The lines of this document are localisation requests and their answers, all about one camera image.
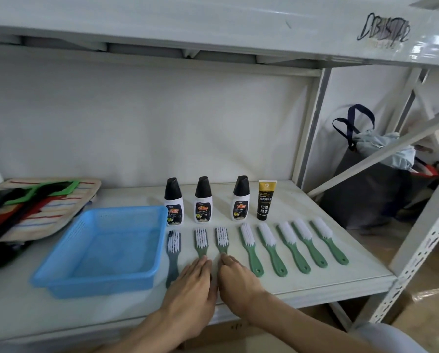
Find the hand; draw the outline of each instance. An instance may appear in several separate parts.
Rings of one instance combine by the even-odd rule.
[[[218,270],[219,294],[238,317],[247,318],[254,300],[268,294],[258,278],[234,257],[221,254]]]
[[[167,290],[161,310],[181,332],[182,340],[196,337],[213,317],[217,287],[210,284],[211,260],[206,256],[186,266]]]

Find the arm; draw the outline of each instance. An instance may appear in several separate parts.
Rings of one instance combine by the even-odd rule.
[[[264,290],[258,278],[231,256],[221,256],[218,283],[231,311],[300,353],[381,353],[288,306]]]
[[[162,306],[127,337],[96,353],[166,353],[200,334],[215,312],[217,288],[210,285],[206,256],[185,267],[167,290]]]

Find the forearm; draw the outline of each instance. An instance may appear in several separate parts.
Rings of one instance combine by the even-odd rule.
[[[158,310],[116,344],[96,353],[166,353],[182,341],[178,329],[172,327],[168,315]]]
[[[300,353],[381,353],[270,294],[263,294],[253,301],[247,319]]]

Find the black utensil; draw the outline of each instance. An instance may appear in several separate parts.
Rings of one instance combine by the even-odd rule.
[[[28,213],[33,207],[48,197],[54,192],[59,192],[70,185],[71,182],[58,182],[52,184],[45,184],[39,187],[33,197],[18,208],[9,218],[0,224],[0,238],[4,236],[14,225],[16,225],[26,213]]]
[[[0,190],[0,208],[4,206],[6,201],[13,201],[24,195],[26,195],[26,190],[23,188]]]

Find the white bristles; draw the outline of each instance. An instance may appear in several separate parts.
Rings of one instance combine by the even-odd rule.
[[[206,229],[195,229],[196,246],[198,248],[205,248],[208,246],[208,238],[206,237]]]
[[[304,240],[312,240],[313,239],[313,234],[311,233],[311,231],[309,230],[309,228],[307,227],[307,225],[305,224],[305,221],[301,218],[295,219],[293,221],[296,225],[296,228],[299,231],[299,234],[301,235],[301,237]]]
[[[169,236],[167,237],[167,251],[172,254],[180,251],[180,232],[173,230],[169,231]]]
[[[220,247],[227,247],[229,245],[229,237],[227,236],[226,228],[216,228],[216,241]]]
[[[288,222],[280,223],[281,233],[285,237],[288,244],[296,243],[296,234],[293,231],[292,226]]]
[[[251,226],[248,223],[242,223],[240,225],[240,231],[242,233],[242,237],[244,238],[244,243],[248,247],[252,247],[255,245],[254,235],[252,234]]]
[[[262,233],[262,237],[264,239],[264,242],[267,244],[267,246],[274,247],[276,245],[277,241],[276,241],[272,231],[268,227],[268,225],[266,223],[260,223],[258,225],[258,228],[259,228],[260,232]]]
[[[327,224],[322,220],[321,217],[317,217],[313,219],[314,225],[316,225],[317,230],[321,233],[321,235],[325,238],[332,238],[334,233],[327,226]]]

